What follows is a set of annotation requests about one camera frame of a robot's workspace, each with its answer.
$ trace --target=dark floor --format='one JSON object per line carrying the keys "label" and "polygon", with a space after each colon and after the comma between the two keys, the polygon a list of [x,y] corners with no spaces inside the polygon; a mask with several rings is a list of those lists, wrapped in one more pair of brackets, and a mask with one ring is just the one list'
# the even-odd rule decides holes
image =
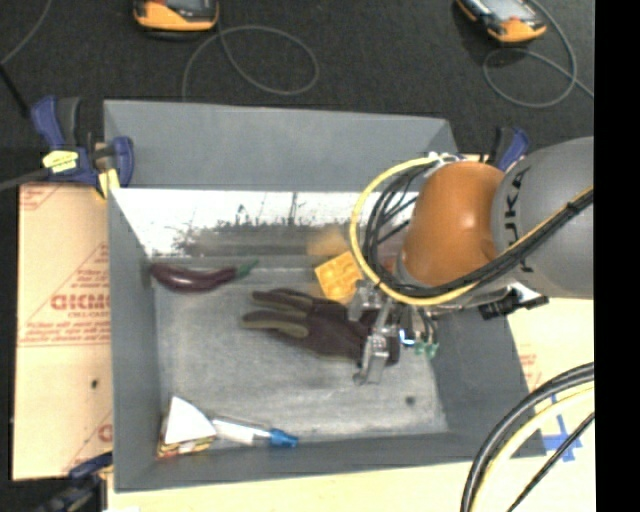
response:
{"label": "dark floor", "polygon": [[[579,80],[532,56],[508,52],[489,63],[492,80],[517,105],[489,87],[483,62],[497,44],[463,18],[452,0],[222,0],[222,27],[262,25],[304,42],[310,57],[273,33],[229,31],[234,58],[271,88],[310,88],[301,94],[266,92],[243,79],[212,40],[168,42],[147,37],[133,21],[131,0],[52,1],[33,37],[13,49],[40,18],[48,0],[0,2],[0,61],[20,95],[32,103],[47,94],[83,98],[79,134],[102,133],[102,100],[153,98],[180,101],[189,59],[186,101],[291,106],[357,112],[404,113],[447,119],[463,152],[488,151],[497,126],[525,130],[532,149],[594,134],[595,1],[544,1],[555,25],[529,49]],[[0,82],[0,182],[39,166],[42,141]],[[15,190],[0,193],[0,509],[29,510],[64,482],[11,483],[10,418],[15,335]]]}

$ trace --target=orange device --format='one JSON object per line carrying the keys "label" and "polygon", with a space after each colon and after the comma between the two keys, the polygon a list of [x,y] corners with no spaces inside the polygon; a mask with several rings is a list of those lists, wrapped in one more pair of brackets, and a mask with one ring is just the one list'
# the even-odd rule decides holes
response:
{"label": "orange device", "polygon": [[547,30],[524,0],[456,0],[462,12],[501,43],[531,41]]}
{"label": "orange device", "polygon": [[157,35],[188,35],[211,30],[218,22],[217,0],[134,0],[133,17]]}

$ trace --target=blue clamp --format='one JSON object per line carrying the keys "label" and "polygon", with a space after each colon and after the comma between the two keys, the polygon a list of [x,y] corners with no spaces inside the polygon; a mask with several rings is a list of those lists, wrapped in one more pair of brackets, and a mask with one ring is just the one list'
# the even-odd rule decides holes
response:
{"label": "blue clamp", "polygon": [[101,191],[101,171],[95,167],[95,160],[113,157],[120,185],[126,187],[133,176],[133,142],[129,137],[115,137],[105,149],[90,154],[87,148],[76,142],[75,125],[79,103],[79,98],[58,100],[56,96],[45,96],[31,107],[31,121],[50,151],[72,151],[77,155],[75,161],[66,165],[64,170],[47,167],[45,179],[76,181]]}
{"label": "blue clamp", "polygon": [[529,149],[529,137],[520,128],[498,128],[489,162],[501,171],[508,171]]}

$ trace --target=glove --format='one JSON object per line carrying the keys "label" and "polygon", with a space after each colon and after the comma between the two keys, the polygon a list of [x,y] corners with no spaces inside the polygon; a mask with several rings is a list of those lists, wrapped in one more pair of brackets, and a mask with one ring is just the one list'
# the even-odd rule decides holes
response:
{"label": "glove", "polygon": [[[347,308],[339,302],[288,288],[254,291],[251,299],[272,309],[247,313],[242,317],[243,327],[272,331],[280,335],[282,341],[321,357],[350,359],[358,363],[377,317],[377,311],[367,311],[360,321],[350,321]],[[395,340],[390,347],[390,364],[398,361],[399,351],[399,343]]]}

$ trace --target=glove finger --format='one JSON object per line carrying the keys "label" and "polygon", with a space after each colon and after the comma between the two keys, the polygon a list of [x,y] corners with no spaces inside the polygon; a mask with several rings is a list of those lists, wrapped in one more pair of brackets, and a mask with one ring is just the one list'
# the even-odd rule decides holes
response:
{"label": "glove finger", "polygon": [[309,336],[309,326],[300,316],[276,311],[252,311],[242,317],[241,325],[248,329],[276,330],[296,339]]}
{"label": "glove finger", "polygon": [[267,292],[251,292],[251,300],[260,306],[271,307],[279,311],[297,316],[306,316],[313,302],[304,296],[294,296],[286,289],[269,290]]}
{"label": "glove finger", "polygon": [[331,319],[339,321],[347,320],[347,308],[338,301],[325,297],[315,297],[291,288],[276,288],[271,292],[277,293],[283,301],[298,304],[300,309],[304,309],[309,314],[331,317]]}

